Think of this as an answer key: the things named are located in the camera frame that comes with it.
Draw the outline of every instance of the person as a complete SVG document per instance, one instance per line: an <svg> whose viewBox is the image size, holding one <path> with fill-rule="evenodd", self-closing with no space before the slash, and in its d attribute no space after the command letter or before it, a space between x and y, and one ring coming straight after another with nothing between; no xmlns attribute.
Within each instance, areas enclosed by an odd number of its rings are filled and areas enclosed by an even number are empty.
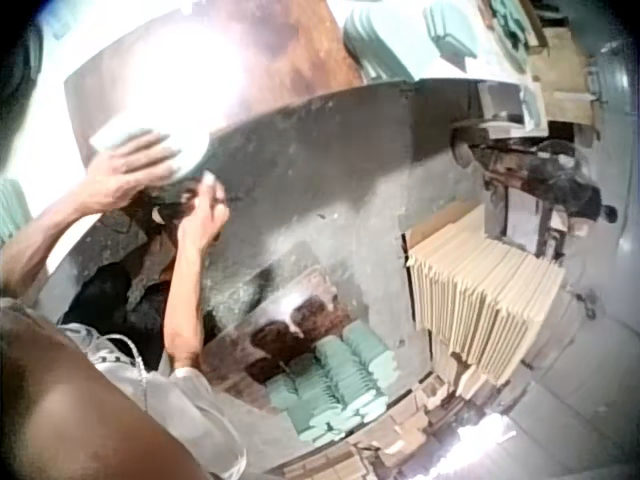
<svg viewBox="0 0 640 480"><path fill-rule="evenodd" d="M245 449L216 408L200 366L203 257L229 218L224 188L211 173L202 176L178 225L162 326L169 376L146 371L126 336L116 335L117 343L83 325L77 315L82 309L59 327L17 300L74 222L124 207L144 188L171 177L177 152L164 147L164 139L145 134L98 154L84 180L1 251L0 452L9 478L202 479L211 474L237 480L244 469Z"/></svg>
<svg viewBox="0 0 640 480"><path fill-rule="evenodd" d="M600 187L574 166L579 164L567 155L539 157L492 150L481 154L485 162L491 159L484 171L487 178L561 208L576 226L587 228L600 219L607 223L618 221L616 207L602 201Z"/></svg>

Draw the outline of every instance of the white shirt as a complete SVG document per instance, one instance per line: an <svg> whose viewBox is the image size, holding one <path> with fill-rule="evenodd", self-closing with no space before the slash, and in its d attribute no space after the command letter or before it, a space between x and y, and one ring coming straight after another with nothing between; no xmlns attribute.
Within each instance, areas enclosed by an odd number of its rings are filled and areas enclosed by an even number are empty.
<svg viewBox="0 0 640 480"><path fill-rule="evenodd" d="M144 372L95 329L80 324L59 328L114 385L178 439L206 471L225 480L238 480L247 463L246 450L213 403L211 386L201 372L179 368L168 377Z"/></svg>

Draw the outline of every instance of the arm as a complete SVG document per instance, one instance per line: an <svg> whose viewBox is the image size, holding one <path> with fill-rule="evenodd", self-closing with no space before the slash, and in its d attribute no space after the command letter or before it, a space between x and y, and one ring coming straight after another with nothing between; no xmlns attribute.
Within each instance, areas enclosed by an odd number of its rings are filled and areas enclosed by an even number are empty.
<svg viewBox="0 0 640 480"><path fill-rule="evenodd" d="M229 209L224 189L210 172L197 187L192 212L178 227L178 252L164 317L164 345L174 369L200 368L204 329L200 315L200 280L207 247L220 232Z"/></svg>
<svg viewBox="0 0 640 480"><path fill-rule="evenodd" d="M161 185L173 173L163 147L166 137L148 134L98 154L74 190L22 228L0 252L0 294L24 295L62 234L80 218L127 205L146 186Z"/></svg>
<svg viewBox="0 0 640 480"><path fill-rule="evenodd" d="M0 253L0 294L24 295L62 234L82 217L78 202L67 194L8 241Z"/></svg>

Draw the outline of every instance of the wrist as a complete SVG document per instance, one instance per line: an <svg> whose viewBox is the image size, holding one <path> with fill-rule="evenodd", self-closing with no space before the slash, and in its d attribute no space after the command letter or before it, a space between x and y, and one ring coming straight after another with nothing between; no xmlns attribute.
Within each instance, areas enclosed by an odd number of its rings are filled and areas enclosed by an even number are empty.
<svg viewBox="0 0 640 480"><path fill-rule="evenodd" d="M185 255L204 257L208 244L203 244L199 235L190 235L178 228L178 251L182 250Z"/></svg>
<svg viewBox="0 0 640 480"><path fill-rule="evenodd" d="M85 211L81 198L75 190L63 196L57 202L56 207L60 211L60 213L69 220L70 224L75 223L81 218L93 213Z"/></svg>
<svg viewBox="0 0 640 480"><path fill-rule="evenodd" d="M178 251L176 252L176 262L187 263L192 266L202 265L204 258L202 250L191 245L183 245L178 243Z"/></svg>

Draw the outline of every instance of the white cable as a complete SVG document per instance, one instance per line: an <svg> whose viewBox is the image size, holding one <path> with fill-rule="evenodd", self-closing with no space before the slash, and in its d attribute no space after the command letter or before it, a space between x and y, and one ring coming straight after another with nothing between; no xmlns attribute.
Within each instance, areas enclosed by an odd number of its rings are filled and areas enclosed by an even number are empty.
<svg viewBox="0 0 640 480"><path fill-rule="evenodd" d="M144 362L142 361L142 357L138 353L138 349L133 344L131 340L129 340L124 335L120 335L118 333L112 333L109 335L105 335L102 337L104 339L115 339L122 340L131 349L131 353L133 354L133 360L136 362L136 370L138 371L138 378L140 380L140 387L142 388L142 401L144 403L144 411L148 413L148 404L147 404L147 370L144 368Z"/></svg>

